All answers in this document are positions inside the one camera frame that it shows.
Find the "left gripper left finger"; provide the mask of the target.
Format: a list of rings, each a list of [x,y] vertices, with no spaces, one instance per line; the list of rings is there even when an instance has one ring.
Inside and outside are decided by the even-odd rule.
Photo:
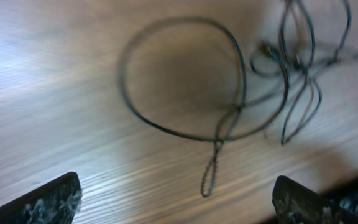
[[[82,198],[76,172],[62,176],[0,206],[0,223],[71,224]]]

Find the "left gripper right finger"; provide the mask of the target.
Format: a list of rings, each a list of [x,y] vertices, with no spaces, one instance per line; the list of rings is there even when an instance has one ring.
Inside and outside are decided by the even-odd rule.
[[[284,175],[276,179],[272,203],[279,224],[358,224],[358,215]]]

